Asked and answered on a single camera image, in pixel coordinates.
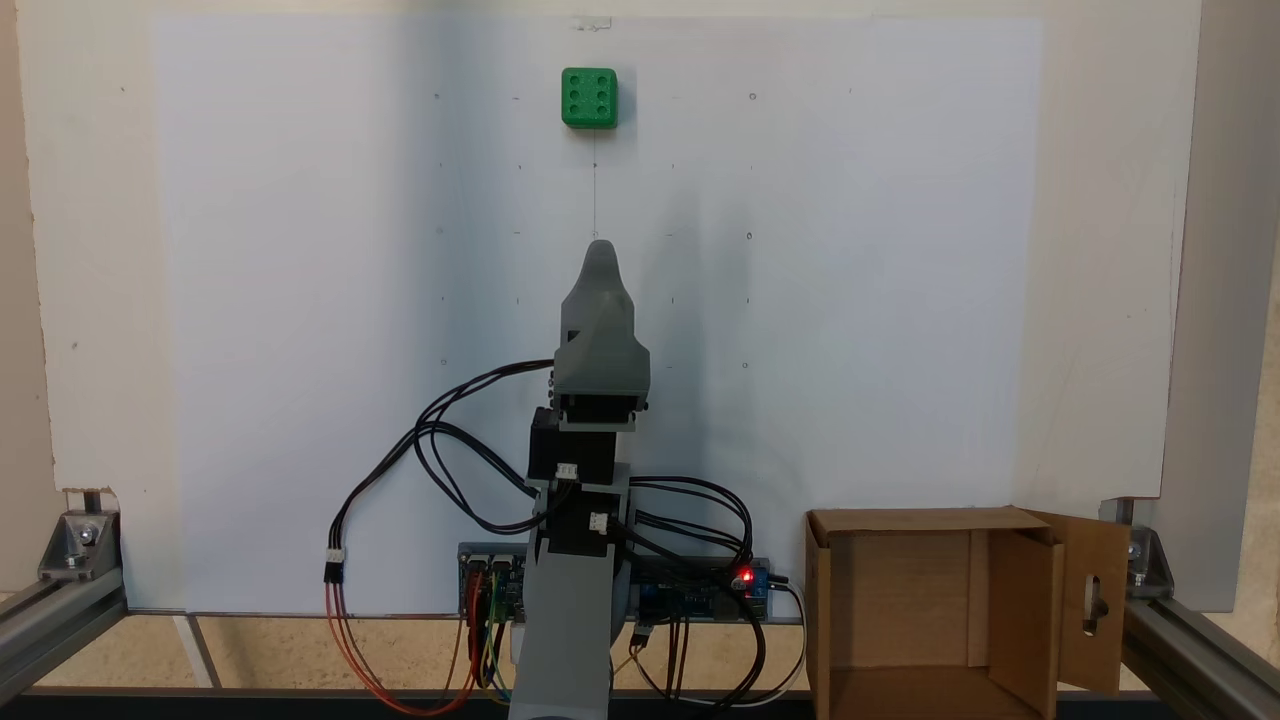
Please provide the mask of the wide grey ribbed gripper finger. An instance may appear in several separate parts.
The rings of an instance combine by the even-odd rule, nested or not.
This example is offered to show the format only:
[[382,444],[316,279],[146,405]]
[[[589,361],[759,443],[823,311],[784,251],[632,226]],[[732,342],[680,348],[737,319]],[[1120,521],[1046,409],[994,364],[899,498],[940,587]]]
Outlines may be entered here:
[[604,322],[607,329],[635,334],[635,306],[625,288],[614,245],[594,240],[586,249],[579,277],[559,306],[559,337],[572,340]]

